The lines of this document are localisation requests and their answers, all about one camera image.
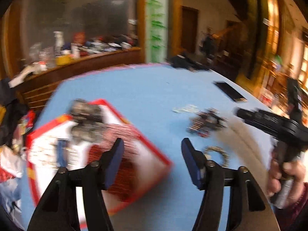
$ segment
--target blue tablecloth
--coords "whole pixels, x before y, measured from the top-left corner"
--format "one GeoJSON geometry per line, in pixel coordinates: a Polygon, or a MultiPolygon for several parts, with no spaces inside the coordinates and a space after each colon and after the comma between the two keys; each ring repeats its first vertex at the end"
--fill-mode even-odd
{"type": "MultiPolygon", "coordinates": [[[[244,162],[215,135],[208,139],[186,131],[191,113],[177,114],[174,107],[188,104],[199,109],[213,107],[232,112],[237,107],[249,110],[268,109],[256,98],[221,75],[210,71],[190,72],[170,66],[137,67],[119,71],[101,72],[63,82],[47,103],[36,127],[67,112],[76,98],[108,100],[174,163],[171,173],[141,199],[111,217],[115,230],[133,231],[189,231],[197,217],[203,191],[192,184],[181,154],[181,141],[189,137],[196,149],[208,145],[223,147],[231,156],[230,168],[237,169],[244,162]],[[213,85],[213,81],[226,81],[248,99],[246,103],[231,101],[213,85]]],[[[270,139],[261,131],[251,131],[264,164],[269,159],[270,139]]],[[[220,157],[212,156],[219,162],[220,157]]],[[[22,178],[22,216],[27,228],[34,211],[29,183],[22,178]]],[[[229,203],[226,188],[219,230],[225,230],[229,203]]]]}

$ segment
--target black phone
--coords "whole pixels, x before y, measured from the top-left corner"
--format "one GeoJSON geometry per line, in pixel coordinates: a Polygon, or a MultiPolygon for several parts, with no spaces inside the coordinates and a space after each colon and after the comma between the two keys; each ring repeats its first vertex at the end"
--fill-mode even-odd
{"type": "Polygon", "coordinates": [[[247,99],[232,88],[226,82],[214,82],[214,84],[220,88],[227,96],[231,98],[234,102],[247,102],[247,99]]]}

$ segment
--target maroon sleeve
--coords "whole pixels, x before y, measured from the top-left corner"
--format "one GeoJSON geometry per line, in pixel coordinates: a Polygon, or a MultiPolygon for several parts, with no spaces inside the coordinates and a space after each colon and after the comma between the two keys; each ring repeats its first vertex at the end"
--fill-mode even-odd
{"type": "Polygon", "coordinates": [[[308,200],[308,183],[304,184],[304,191],[299,198],[298,202],[285,208],[285,209],[276,209],[275,215],[281,231],[286,230],[298,217],[301,210],[307,203],[308,200]]]}

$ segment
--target red border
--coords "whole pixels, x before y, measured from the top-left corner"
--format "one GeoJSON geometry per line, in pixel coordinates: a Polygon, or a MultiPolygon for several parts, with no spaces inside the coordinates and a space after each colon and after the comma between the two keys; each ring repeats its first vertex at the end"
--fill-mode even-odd
{"type": "MultiPolygon", "coordinates": [[[[128,122],[125,117],[119,113],[109,102],[107,102],[104,99],[98,99],[95,100],[93,102],[91,102],[92,104],[97,104],[97,105],[105,105],[107,106],[123,123],[126,124],[130,124],[132,125],[130,122],[128,122]]],[[[39,136],[41,136],[42,134],[44,134],[45,132],[51,130],[52,128],[60,125],[61,123],[67,121],[70,119],[69,115],[62,115],[54,120],[52,120],[51,122],[47,123],[46,125],[38,128],[37,130],[33,131],[31,134],[29,134],[27,136],[27,140],[26,140],[26,147],[28,149],[31,149],[32,146],[32,142],[34,139],[38,138],[39,136]]],[[[134,130],[138,133],[139,136],[139,140],[141,142],[143,142],[155,155],[158,156],[159,159],[161,159],[166,165],[167,165],[167,169],[166,171],[156,180],[154,181],[152,184],[150,184],[147,188],[143,189],[142,191],[140,191],[139,193],[133,194],[127,202],[123,202],[119,207],[116,207],[112,210],[110,210],[108,212],[109,215],[113,215],[115,213],[117,213],[118,211],[124,209],[125,207],[127,207],[129,204],[131,204],[132,202],[136,201],[137,199],[139,199],[142,195],[144,195],[149,189],[151,189],[153,186],[155,186],[164,176],[166,176],[170,170],[171,167],[173,165],[173,163],[162,153],[160,152],[153,143],[151,143],[145,136],[142,135],[142,133],[136,129],[133,125],[132,127],[134,128],[134,130]]],[[[33,169],[33,164],[29,162],[29,159],[27,159],[27,167],[30,168],[33,173],[34,173],[34,177],[36,178],[36,174],[35,174],[35,170],[33,169]]],[[[38,202],[39,202],[39,194],[38,194],[38,190],[37,190],[37,183],[36,180],[29,177],[29,182],[30,182],[30,189],[32,192],[32,198],[34,201],[35,206],[37,206],[38,202]]],[[[87,227],[87,223],[81,223],[80,224],[80,228],[85,228],[87,227]]]]}

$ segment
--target doorway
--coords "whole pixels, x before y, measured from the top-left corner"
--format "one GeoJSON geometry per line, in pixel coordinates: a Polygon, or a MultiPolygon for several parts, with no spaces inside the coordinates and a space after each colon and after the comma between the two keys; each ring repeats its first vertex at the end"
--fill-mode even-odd
{"type": "Polygon", "coordinates": [[[182,6],[181,47],[189,53],[195,53],[199,10],[182,6]]]}

